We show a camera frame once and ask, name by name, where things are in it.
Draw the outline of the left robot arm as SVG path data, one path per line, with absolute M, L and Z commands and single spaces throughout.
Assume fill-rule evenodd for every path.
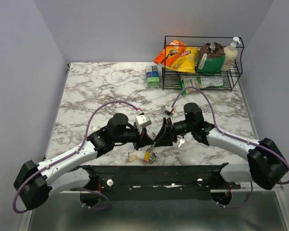
M 83 142 L 63 154 L 35 164 L 32 160 L 25 162 L 13 183 L 16 195 L 13 200 L 14 212 L 18 198 L 22 200 L 26 211 L 41 206 L 54 191 L 52 184 L 65 173 L 80 164 L 94 160 L 110 151 L 116 143 L 132 143 L 135 149 L 153 144 L 146 127 L 151 124 L 149 116 L 141 113 L 136 116 L 133 125 L 128 123 L 125 114 L 116 113 L 107 125 L 85 137 Z

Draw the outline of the black key tag with key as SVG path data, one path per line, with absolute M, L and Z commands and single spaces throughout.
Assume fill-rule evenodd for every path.
M 184 143 L 185 143 L 185 139 L 184 139 L 184 138 L 180 138 L 180 139 L 179 139 L 178 148 L 180 148 Z

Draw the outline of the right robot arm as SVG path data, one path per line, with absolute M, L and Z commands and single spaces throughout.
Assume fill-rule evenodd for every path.
M 178 141 L 179 135 L 190 133 L 199 143 L 224 149 L 243 158 L 245 163 L 226 164 L 212 176 L 212 184 L 216 188 L 224 188 L 230 182 L 254 182 L 265 190 L 271 190 L 288 172 L 284 157 L 271 139 L 247 140 L 219 131 L 204 120 L 202 110 L 196 103 L 184 105 L 184 117 L 183 121 L 175 123 L 170 118 L 164 118 L 154 145 L 172 146 Z

